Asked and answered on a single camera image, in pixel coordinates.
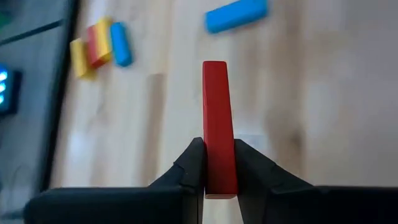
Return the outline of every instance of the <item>red wooden block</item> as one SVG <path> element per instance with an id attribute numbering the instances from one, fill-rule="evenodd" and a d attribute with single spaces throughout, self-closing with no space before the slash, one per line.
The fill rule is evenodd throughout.
<path id="1" fill-rule="evenodd" d="M 203 131 L 208 156 L 206 198 L 233 198 L 238 180 L 225 62 L 203 62 Z"/>
<path id="2" fill-rule="evenodd" d="M 90 26 L 89 28 L 87 28 L 87 36 L 88 63 L 91 65 L 91 67 L 98 68 L 105 64 L 105 62 L 101 60 L 98 56 L 95 26 Z"/>

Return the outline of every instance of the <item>blue light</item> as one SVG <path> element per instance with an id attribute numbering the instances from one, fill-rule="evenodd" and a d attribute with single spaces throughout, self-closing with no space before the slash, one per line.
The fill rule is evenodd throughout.
<path id="1" fill-rule="evenodd" d="M 0 73 L 0 82 L 4 81 L 5 79 L 7 79 L 7 72 L 1 72 Z"/>
<path id="2" fill-rule="evenodd" d="M 6 84 L 0 83 L 0 93 L 4 90 L 6 90 Z"/>

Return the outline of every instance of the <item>yellow wooden block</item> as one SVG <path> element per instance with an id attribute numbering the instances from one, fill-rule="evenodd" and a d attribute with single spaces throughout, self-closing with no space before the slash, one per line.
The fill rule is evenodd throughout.
<path id="1" fill-rule="evenodd" d="M 112 57 L 112 47 L 109 36 L 111 24 L 111 18 L 104 17 L 95 25 L 98 57 L 104 62 L 111 60 Z"/>
<path id="2" fill-rule="evenodd" d="M 75 74 L 78 78 L 94 78 L 94 72 L 87 61 L 86 46 L 81 38 L 70 42 L 70 56 Z"/>

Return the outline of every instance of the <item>blue wooden block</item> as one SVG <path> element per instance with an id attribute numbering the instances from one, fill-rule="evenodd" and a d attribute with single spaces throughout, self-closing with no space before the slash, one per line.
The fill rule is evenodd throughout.
<path id="1" fill-rule="evenodd" d="M 240 0 L 207 12 L 205 25 L 209 33 L 215 34 L 254 22 L 266 15 L 266 0 Z"/>
<path id="2" fill-rule="evenodd" d="M 111 25 L 111 39 L 114 60 L 117 65 L 126 67 L 132 63 L 132 53 L 126 35 L 126 27 L 122 22 Z"/>

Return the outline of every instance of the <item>wooden table surface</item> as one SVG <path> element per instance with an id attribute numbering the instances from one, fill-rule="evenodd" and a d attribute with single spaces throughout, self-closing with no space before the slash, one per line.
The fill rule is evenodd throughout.
<path id="1" fill-rule="evenodd" d="M 73 72 L 52 186 L 145 186 L 202 136 L 201 64 L 228 63 L 235 138 L 313 184 L 398 185 L 395 0 L 277 0 L 255 24 L 209 35 L 231 0 L 82 1 L 77 36 L 103 15 L 127 24 L 135 62 Z M 205 201 L 204 223 L 241 223 Z"/>

